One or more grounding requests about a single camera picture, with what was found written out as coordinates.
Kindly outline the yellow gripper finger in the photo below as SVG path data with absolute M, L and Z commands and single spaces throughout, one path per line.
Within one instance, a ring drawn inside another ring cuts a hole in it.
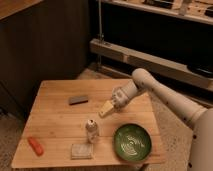
M 113 111 L 114 111 L 114 105 L 112 104 L 112 102 L 110 100 L 108 100 L 101 107 L 98 114 L 100 117 L 106 117 L 107 115 L 112 114 Z

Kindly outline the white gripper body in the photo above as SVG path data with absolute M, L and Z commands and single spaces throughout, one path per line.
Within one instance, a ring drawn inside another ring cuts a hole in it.
M 116 87 L 112 92 L 112 103 L 116 109 L 125 107 L 134 97 L 134 90 L 130 84 Z

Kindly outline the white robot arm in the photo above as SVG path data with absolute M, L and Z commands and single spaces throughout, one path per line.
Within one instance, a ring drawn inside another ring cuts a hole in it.
M 127 84 L 116 87 L 99 110 L 99 116 L 106 117 L 124 108 L 145 91 L 154 93 L 193 130 L 187 171 L 213 171 L 213 108 L 207 109 L 161 84 L 146 69 L 135 69 Z

